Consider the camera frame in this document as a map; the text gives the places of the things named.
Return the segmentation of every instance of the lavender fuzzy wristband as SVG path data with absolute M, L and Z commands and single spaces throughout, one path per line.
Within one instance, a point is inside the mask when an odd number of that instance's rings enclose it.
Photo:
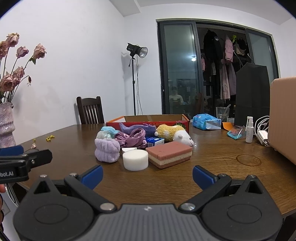
M 116 162 L 119 158 L 120 145 L 114 139 L 95 139 L 96 150 L 94 155 L 99 161 Z

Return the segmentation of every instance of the white charging cable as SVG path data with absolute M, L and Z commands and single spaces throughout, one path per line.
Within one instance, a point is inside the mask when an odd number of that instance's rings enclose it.
M 269 123 L 269 115 L 263 116 L 258 120 L 256 120 L 255 127 L 254 127 L 254 135 L 258 138 L 258 140 L 262 145 L 270 147 L 268 142 L 268 133 L 267 133 L 269 128 L 268 123 Z

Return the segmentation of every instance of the glittery pink vase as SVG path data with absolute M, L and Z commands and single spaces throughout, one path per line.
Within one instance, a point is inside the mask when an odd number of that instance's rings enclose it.
M 0 148 L 15 146 L 14 130 L 11 103 L 0 104 Z

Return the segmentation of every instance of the wooden table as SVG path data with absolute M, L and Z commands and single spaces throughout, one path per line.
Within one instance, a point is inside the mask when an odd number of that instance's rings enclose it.
M 30 188 L 41 174 L 51 179 L 63 179 L 71 172 L 81 174 L 99 163 L 103 166 L 104 178 L 95 191 L 118 207 L 122 203 L 175 203 L 179 206 L 201 192 L 192 179 L 193 167 L 201 165 L 216 175 L 226 173 L 235 179 L 254 174 L 284 216 L 296 212 L 296 166 L 273 148 L 259 145 L 255 139 L 249 144 L 227 137 L 225 130 L 201 131 L 192 127 L 190 135 L 197 146 L 190 160 L 166 169 L 149 163 L 147 169 L 131 172 L 124 169 L 122 158 L 112 164 L 96 160 L 94 139 L 101 127 L 100 124 L 73 125 L 38 137 L 37 148 L 50 149 L 53 160 L 32 169 L 30 179 L 21 185 Z M 45 139 L 51 134 L 55 138 L 47 142 Z M 26 150 L 32 143 L 22 145 Z

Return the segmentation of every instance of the red box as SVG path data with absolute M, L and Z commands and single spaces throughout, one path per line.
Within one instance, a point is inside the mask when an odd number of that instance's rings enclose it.
M 112 126 L 120 131 L 119 123 L 122 122 L 126 127 L 141 124 L 150 124 L 156 126 L 166 124 L 174 126 L 181 125 L 189 133 L 189 120 L 185 115 L 128 115 L 121 116 L 114 120 L 108 121 L 107 126 Z

